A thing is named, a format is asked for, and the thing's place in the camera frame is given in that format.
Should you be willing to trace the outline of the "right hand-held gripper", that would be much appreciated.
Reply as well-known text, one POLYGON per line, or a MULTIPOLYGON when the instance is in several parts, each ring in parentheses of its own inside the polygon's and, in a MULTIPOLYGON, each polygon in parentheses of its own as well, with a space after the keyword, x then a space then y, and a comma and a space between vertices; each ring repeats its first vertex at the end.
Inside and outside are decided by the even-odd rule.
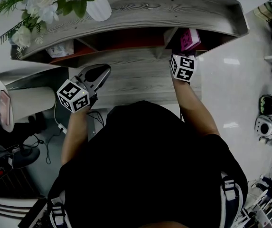
POLYGON ((196 59, 193 55, 180 56, 173 54, 170 69, 174 79, 190 83, 196 72, 196 59))

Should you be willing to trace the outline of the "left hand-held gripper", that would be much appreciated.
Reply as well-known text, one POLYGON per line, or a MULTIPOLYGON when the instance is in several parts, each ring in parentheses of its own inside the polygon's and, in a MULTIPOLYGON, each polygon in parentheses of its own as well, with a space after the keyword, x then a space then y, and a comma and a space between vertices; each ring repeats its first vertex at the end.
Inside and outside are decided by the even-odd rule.
POLYGON ((67 79, 56 94, 62 106, 72 113, 86 107, 92 108, 97 101, 96 91, 103 86, 111 73, 108 64, 85 67, 78 76, 67 79))

